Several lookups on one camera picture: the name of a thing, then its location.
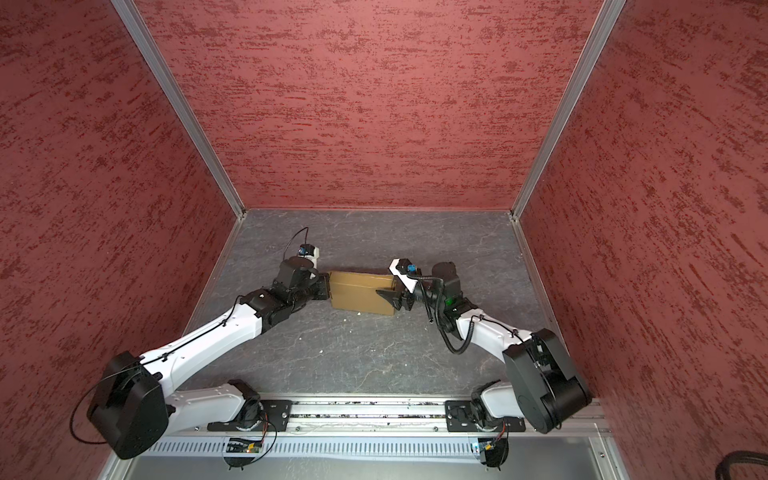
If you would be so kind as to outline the brown cardboard box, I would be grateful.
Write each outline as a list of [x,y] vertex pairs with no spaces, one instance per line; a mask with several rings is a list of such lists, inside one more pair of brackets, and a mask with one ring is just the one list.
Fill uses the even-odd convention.
[[329,275],[330,302],[337,310],[392,316],[395,308],[377,291],[393,291],[392,275],[332,271]]

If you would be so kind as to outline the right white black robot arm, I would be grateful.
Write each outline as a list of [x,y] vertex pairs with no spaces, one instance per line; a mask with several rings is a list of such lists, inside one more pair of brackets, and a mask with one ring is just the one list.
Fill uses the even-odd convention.
[[449,422],[502,432],[508,420],[522,419],[546,434],[592,403],[586,380],[557,334],[521,330],[487,314],[464,295],[454,263],[438,263],[425,275],[399,258],[389,271],[394,288],[377,294],[395,310],[410,311],[420,303],[449,352],[462,355],[476,346],[504,364],[504,380],[476,388],[467,402],[446,404]]

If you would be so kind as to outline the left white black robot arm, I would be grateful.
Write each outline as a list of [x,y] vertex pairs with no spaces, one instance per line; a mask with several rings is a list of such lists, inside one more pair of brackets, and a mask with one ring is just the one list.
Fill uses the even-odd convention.
[[243,380],[182,391],[197,372],[300,311],[330,297],[329,276],[318,269],[319,250],[300,246],[283,260],[268,288],[236,297],[223,314],[162,347],[134,356],[125,351],[106,365],[85,393],[86,417],[122,460],[149,450],[164,435],[211,423],[234,430],[268,428],[260,394]]

